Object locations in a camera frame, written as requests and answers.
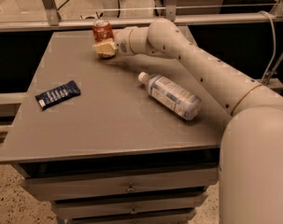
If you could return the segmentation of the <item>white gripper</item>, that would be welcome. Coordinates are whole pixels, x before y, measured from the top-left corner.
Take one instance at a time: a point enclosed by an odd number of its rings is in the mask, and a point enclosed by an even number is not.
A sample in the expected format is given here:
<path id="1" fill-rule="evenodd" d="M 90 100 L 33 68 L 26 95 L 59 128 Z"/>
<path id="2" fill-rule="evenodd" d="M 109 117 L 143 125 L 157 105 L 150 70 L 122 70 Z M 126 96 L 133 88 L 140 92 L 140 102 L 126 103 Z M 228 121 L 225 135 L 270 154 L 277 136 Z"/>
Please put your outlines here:
<path id="1" fill-rule="evenodd" d="M 116 50 L 122 55 L 134 55 L 136 27 L 115 29 L 113 35 L 114 39 L 109 38 L 92 46 L 98 55 L 114 56 Z"/>

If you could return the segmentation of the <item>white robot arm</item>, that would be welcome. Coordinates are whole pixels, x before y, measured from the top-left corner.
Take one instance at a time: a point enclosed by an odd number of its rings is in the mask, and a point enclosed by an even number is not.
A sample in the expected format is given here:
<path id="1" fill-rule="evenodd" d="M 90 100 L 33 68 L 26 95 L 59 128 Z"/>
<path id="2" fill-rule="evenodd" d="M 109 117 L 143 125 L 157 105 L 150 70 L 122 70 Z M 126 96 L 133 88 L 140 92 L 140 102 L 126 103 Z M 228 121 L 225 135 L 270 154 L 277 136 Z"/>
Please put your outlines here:
<path id="1" fill-rule="evenodd" d="M 171 21 L 93 26 L 98 53 L 178 60 L 231 116 L 220 145 L 219 224 L 283 224 L 283 97 L 190 42 Z"/>

